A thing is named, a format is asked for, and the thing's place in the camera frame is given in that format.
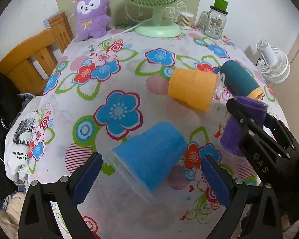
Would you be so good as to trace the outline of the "purple cup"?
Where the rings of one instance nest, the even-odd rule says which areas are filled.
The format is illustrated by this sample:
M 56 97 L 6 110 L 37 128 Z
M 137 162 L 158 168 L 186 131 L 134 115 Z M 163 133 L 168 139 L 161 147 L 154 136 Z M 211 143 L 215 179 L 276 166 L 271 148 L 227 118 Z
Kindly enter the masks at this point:
M 244 96 L 236 96 L 235 100 L 241 103 L 249 115 L 261 126 L 263 127 L 265 122 L 265 116 L 267 114 L 268 105 L 262 101 L 251 99 Z M 222 137 L 220 138 L 220 144 L 224 150 L 236 155 L 238 157 L 244 157 L 240 149 L 238 148 L 238 143 L 242 137 L 241 125 L 234 117 L 229 117 L 227 124 L 225 126 Z

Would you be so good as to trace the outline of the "dark teal cup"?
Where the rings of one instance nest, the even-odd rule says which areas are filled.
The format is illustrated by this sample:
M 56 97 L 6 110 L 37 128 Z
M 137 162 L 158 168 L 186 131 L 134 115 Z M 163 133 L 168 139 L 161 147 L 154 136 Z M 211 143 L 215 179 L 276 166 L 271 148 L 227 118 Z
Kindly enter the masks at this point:
M 225 86 L 233 96 L 244 96 L 259 99 L 263 90 L 248 71 L 236 61 L 226 61 L 220 68 L 225 76 Z

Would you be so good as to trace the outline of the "orange cup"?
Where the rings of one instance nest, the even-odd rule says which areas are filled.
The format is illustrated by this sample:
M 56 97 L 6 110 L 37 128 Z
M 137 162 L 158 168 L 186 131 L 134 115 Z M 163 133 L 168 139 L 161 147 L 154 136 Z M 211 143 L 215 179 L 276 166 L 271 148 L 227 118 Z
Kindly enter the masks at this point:
M 168 95 L 203 112 L 218 106 L 224 88 L 222 73 L 177 68 L 171 74 Z

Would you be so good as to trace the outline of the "blue cup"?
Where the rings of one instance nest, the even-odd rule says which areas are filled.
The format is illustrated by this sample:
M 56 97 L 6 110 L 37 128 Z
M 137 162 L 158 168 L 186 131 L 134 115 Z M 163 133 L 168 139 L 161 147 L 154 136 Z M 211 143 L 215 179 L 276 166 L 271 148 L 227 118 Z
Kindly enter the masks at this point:
M 185 138 L 173 125 L 159 122 L 110 149 L 105 157 L 132 190 L 149 202 L 186 148 Z

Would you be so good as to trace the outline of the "green cup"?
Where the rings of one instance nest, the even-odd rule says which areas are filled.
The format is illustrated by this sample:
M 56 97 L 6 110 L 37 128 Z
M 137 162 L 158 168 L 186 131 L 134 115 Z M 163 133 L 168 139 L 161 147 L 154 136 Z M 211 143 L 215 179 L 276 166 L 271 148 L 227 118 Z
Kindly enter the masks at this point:
M 227 11 L 228 7 L 228 1 L 226 0 L 214 0 L 214 7 L 222 10 L 222 11 Z

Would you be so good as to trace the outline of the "white standing fan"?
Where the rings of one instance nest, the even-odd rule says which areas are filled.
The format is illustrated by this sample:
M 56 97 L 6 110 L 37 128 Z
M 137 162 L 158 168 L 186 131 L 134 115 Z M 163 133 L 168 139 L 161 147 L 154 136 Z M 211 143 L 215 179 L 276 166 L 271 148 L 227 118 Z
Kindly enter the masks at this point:
M 256 68 L 265 81 L 271 84 L 285 81 L 290 74 L 290 64 L 286 53 L 279 48 L 271 47 L 265 39 L 258 41 L 256 47 L 260 54 L 260 61 L 256 63 Z

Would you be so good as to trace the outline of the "white printed t-shirt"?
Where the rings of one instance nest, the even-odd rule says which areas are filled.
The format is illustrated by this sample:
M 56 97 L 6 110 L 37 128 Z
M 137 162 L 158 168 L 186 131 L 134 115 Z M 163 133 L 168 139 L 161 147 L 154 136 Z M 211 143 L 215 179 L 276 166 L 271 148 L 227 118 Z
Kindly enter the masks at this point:
M 5 139 L 4 164 L 6 176 L 18 187 L 29 186 L 29 150 L 36 111 L 41 96 L 21 97 L 24 102 L 21 111 L 12 122 Z

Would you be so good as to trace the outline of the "floral tablecloth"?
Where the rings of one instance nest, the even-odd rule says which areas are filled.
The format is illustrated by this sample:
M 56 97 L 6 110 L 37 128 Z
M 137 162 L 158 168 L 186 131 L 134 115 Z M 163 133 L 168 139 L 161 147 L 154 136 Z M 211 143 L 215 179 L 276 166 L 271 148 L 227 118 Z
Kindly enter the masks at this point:
M 210 155 L 234 177 L 257 184 L 247 162 L 223 150 L 229 118 L 224 90 L 210 114 L 170 98 L 165 75 L 175 68 L 217 73 L 234 60 L 263 90 L 269 114 L 284 113 L 269 85 L 227 38 L 212 40 L 197 29 L 175 38 L 150 38 L 112 29 L 100 39 L 73 41 L 57 64 L 37 110 L 30 143 L 29 180 L 56 182 L 71 175 L 93 152 L 110 149 L 159 122 L 173 125 L 186 151 L 155 191 L 140 198 L 105 161 L 85 201 L 78 206 L 96 238 L 206 238 L 224 212 L 199 167 Z

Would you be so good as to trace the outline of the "glass mason jar mug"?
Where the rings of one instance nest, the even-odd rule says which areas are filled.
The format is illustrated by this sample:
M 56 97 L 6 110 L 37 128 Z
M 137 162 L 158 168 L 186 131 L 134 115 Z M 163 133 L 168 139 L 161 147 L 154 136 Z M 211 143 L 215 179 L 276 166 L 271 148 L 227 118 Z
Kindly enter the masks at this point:
M 227 11 L 210 6 L 209 11 L 203 11 L 199 18 L 199 26 L 202 32 L 213 39 L 220 39 L 227 21 Z

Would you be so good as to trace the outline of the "cotton swab container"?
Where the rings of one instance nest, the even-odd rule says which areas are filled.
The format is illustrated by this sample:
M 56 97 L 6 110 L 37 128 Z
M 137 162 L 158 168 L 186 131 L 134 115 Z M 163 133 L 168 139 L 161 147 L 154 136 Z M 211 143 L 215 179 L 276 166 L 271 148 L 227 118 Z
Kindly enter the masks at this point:
M 194 14 L 187 11 L 181 11 L 178 15 L 178 26 L 181 29 L 189 30 L 194 21 Z

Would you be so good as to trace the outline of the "black clothing pile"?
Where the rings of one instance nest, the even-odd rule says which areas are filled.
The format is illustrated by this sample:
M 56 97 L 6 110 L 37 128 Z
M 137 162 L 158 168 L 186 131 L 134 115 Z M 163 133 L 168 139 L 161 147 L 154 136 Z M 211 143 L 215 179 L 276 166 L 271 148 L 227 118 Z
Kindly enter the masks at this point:
M 14 192 L 23 189 L 18 187 L 6 176 L 4 164 L 5 139 L 12 122 L 21 111 L 23 95 L 34 98 L 31 93 L 20 92 L 12 81 L 0 73 L 0 199 L 4 199 Z

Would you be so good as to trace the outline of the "wooden chair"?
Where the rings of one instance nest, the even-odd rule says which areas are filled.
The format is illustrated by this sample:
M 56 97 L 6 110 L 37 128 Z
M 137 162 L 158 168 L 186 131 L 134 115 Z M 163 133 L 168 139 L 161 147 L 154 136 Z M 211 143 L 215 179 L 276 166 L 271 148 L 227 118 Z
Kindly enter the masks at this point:
M 0 61 L 0 72 L 21 92 L 42 95 L 47 80 L 39 74 L 31 59 L 35 58 L 45 74 L 50 76 L 57 66 L 51 46 L 57 44 L 63 53 L 73 39 L 64 12 L 52 17 L 48 22 L 49 28 L 18 44 Z

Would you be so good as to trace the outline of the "beige patterned board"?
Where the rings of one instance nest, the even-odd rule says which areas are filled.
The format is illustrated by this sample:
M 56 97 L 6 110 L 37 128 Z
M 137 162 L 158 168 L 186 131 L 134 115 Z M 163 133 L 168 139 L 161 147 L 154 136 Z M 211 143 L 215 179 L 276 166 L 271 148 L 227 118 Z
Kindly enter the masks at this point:
M 200 0 L 183 0 L 177 4 L 169 5 L 164 8 L 163 19 L 178 21 L 178 15 L 182 11 L 193 13 L 194 16 L 198 13 Z M 60 12 L 64 12 L 67 16 L 73 35 L 77 34 L 76 31 L 76 18 L 75 18 L 75 0 L 56 0 Z M 110 27 L 126 25 L 132 23 L 132 20 L 145 20 L 152 16 L 152 10 L 149 8 L 142 8 L 132 5 L 125 0 L 109 0 L 109 7 L 107 14 L 111 20 Z

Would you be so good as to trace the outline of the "purple plush toy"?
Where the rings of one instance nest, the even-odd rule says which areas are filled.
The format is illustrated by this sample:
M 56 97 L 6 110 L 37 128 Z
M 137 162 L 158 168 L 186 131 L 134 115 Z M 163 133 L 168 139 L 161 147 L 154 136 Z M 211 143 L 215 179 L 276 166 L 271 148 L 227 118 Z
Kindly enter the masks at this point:
M 110 17 L 109 0 L 76 0 L 75 16 L 77 40 L 100 38 L 106 35 Z

